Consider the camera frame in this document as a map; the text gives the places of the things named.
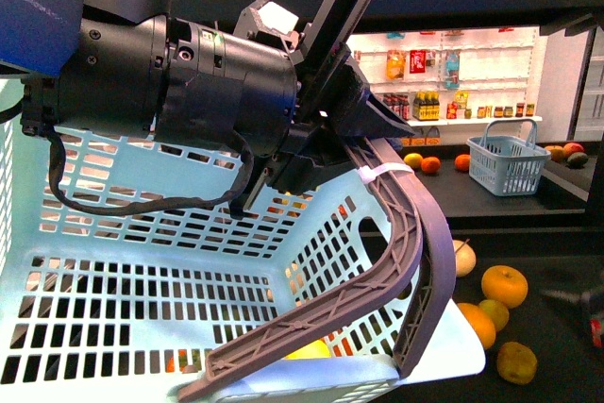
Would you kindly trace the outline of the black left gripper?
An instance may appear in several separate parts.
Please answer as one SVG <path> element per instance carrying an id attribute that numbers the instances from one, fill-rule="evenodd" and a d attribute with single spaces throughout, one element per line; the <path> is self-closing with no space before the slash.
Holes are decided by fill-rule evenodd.
<path id="1" fill-rule="evenodd" d="M 224 196 L 241 218 L 264 187 L 301 194 L 345 173 L 350 138 L 409 137 L 412 129 L 371 92 L 347 46 L 371 0 L 324 0 L 302 32 L 262 18 L 268 0 L 233 33 L 172 19 L 162 143 L 228 148 L 243 172 Z"/>

